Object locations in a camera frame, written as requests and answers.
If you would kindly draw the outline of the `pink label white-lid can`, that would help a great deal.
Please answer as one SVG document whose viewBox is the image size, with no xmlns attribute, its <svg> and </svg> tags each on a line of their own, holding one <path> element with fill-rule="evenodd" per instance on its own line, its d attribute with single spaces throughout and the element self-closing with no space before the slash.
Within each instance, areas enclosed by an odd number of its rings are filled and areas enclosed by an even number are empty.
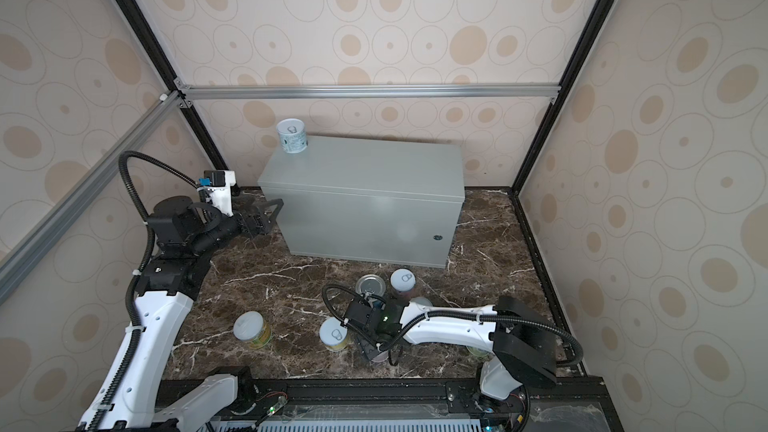
<svg viewBox="0 0 768 432">
<path fill-rule="evenodd" d="M 379 351 L 376 347 L 373 347 L 368 343 L 362 344 L 361 348 L 364 357 L 371 363 L 383 363 L 388 360 L 387 351 Z"/>
</svg>

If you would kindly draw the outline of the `teal label white-lid can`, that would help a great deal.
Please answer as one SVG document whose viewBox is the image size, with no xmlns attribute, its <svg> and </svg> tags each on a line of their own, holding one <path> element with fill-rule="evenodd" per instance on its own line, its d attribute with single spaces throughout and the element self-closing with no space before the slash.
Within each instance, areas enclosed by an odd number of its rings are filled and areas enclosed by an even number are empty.
<svg viewBox="0 0 768 432">
<path fill-rule="evenodd" d="M 307 149 L 305 123 L 298 118 L 286 118 L 276 125 L 280 144 L 285 153 L 298 154 Z"/>
</svg>

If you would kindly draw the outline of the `green orange label can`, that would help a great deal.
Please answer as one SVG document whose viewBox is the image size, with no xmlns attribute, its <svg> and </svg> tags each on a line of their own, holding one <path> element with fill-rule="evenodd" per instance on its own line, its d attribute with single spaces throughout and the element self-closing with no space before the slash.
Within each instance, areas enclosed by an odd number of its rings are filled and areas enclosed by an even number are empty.
<svg viewBox="0 0 768 432">
<path fill-rule="evenodd" d="M 476 348 L 476 347 L 467 346 L 466 349 L 467 349 L 469 354 L 474 359 L 476 359 L 478 361 L 481 361 L 481 362 L 490 360 L 493 357 L 493 353 L 492 352 L 489 352 L 489 351 L 486 351 L 486 350 L 482 350 L 482 349 L 479 349 L 479 348 Z"/>
</svg>

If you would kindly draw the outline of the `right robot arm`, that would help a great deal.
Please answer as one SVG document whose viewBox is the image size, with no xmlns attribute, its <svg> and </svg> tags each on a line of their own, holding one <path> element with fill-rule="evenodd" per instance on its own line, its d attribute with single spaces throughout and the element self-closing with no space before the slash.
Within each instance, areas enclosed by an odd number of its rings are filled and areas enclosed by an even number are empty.
<svg viewBox="0 0 768 432">
<path fill-rule="evenodd" d="M 480 372 L 479 394 L 506 400 L 524 388 L 552 388 L 560 368 L 577 365 L 584 356 L 581 343 L 521 301 L 502 296 L 495 305 L 445 308 L 398 297 L 355 293 L 340 314 L 326 306 L 340 324 L 378 352 L 405 343 L 440 343 L 489 353 Z"/>
</svg>

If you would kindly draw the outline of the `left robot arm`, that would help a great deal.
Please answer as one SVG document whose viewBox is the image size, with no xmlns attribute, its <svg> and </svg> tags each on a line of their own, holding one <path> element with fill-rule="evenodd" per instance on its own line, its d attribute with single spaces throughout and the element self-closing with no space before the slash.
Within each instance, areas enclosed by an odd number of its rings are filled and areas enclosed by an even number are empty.
<svg viewBox="0 0 768 432">
<path fill-rule="evenodd" d="M 225 211 L 230 196 L 205 201 L 174 196 L 147 210 L 130 196 L 148 232 L 147 248 L 125 296 L 130 323 L 117 356 L 80 431 L 195 431 L 223 409 L 246 413 L 257 402 L 249 372 L 223 368 L 163 410 L 156 401 L 173 344 L 211 267 L 212 256 L 241 235 L 266 235 L 280 199 L 251 198 Z"/>
</svg>

